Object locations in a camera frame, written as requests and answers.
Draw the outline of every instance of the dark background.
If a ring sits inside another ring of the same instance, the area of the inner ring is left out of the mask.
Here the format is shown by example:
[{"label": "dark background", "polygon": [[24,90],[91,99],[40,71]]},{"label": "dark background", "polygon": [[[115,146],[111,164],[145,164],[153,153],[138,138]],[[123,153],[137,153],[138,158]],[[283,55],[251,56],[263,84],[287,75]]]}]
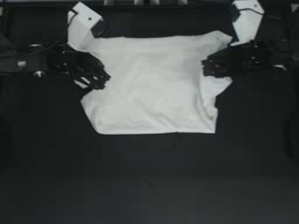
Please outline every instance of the dark background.
[{"label": "dark background", "polygon": [[[281,7],[267,10],[282,16]],[[66,12],[12,9],[11,40],[27,45],[38,34],[55,40],[67,29]],[[234,35],[222,7],[102,15],[111,23],[107,37],[215,30]],[[283,39],[285,22],[266,18],[258,36]],[[215,135],[102,136],[70,77],[6,78],[3,93],[14,146],[2,172],[2,223],[299,222],[298,166],[285,141],[295,110],[291,75],[255,73],[234,80],[218,98]]]}]

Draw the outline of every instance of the wire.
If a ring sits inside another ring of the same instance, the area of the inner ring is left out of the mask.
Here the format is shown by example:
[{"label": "wire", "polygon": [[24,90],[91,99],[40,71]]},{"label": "wire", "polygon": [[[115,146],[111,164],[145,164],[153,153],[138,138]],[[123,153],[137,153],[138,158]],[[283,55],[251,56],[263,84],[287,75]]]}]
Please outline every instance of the wire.
[{"label": "wire", "polygon": [[239,11],[254,11],[254,12],[255,12],[258,15],[261,15],[261,16],[266,16],[266,17],[269,17],[269,18],[274,18],[274,19],[283,20],[281,17],[277,17],[277,16],[273,16],[273,15],[270,15],[270,14],[262,13],[262,12],[254,10],[254,9],[250,9],[250,8],[242,9],[242,10],[239,10]]},{"label": "wire", "polygon": [[[75,12],[74,16],[73,16],[71,19],[70,19],[69,27],[71,26],[73,20],[74,20],[74,18],[75,18],[78,15],[79,15],[79,13]],[[69,35],[69,34],[65,34],[61,38],[58,38],[58,39],[55,40],[55,42],[54,42],[50,46],[47,46],[46,48],[43,48],[40,51],[38,51],[38,52],[32,52],[32,53],[27,53],[27,54],[16,54],[16,55],[0,56],[0,60],[11,59],[11,58],[15,58],[15,57],[28,57],[28,56],[34,56],[34,55],[36,55],[36,54],[44,53],[44,52],[50,51],[50,50],[51,50],[51,49],[53,49],[53,48],[54,48],[54,47],[55,47],[55,46],[65,40],[65,38],[67,37],[67,35]]]}]

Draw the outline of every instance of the white t-shirt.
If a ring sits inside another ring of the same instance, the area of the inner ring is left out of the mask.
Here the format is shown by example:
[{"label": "white t-shirt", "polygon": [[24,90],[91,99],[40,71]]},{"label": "white t-shirt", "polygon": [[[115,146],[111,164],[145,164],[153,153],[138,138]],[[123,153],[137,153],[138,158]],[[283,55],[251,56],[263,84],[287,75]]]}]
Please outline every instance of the white t-shirt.
[{"label": "white t-shirt", "polygon": [[82,99],[101,134],[215,133],[217,96],[231,78],[203,76],[202,60],[225,49],[231,36],[99,38],[89,52],[106,65],[111,80]]}]

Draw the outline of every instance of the black mechanical part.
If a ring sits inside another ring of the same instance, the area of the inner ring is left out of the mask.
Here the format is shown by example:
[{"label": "black mechanical part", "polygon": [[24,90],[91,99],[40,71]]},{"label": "black mechanical part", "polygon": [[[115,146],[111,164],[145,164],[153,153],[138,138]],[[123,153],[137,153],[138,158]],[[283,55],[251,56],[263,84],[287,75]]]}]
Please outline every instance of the black mechanical part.
[{"label": "black mechanical part", "polygon": [[214,53],[202,64],[206,76],[234,78],[253,71],[271,69],[273,53],[265,42],[253,41]]},{"label": "black mechanical part", "polygon": [[81,52],[74,79],[94,89],[103,89],[110,78],[103,63],[90,53]]},{"label": "black mechanical part", "polygon": [[98,23],[91,28],[91,33],[95,39],[99,39],[107,32],[109,24],[106,21],[99,20]]}]

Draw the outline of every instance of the robotic hand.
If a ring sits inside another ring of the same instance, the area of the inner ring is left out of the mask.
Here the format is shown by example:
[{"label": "robotic hand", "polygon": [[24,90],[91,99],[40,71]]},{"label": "robotic hand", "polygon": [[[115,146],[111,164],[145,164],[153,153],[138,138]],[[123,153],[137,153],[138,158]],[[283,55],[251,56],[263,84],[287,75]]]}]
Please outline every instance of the robotic hand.
[{"label": "robotic hand", "polygon": [[[87,14],[89,21],[82,21]],[[69,75],[85,88],[103,89],[111,77],[101,60],[83,49],[90,39],[105,33],[103,24],[102,16],[79,3],[70,12],[69,43],[63,43],[63,36],[50,46],[30,45],[20,51],[0,33],[0,75],[39,78]]]}]

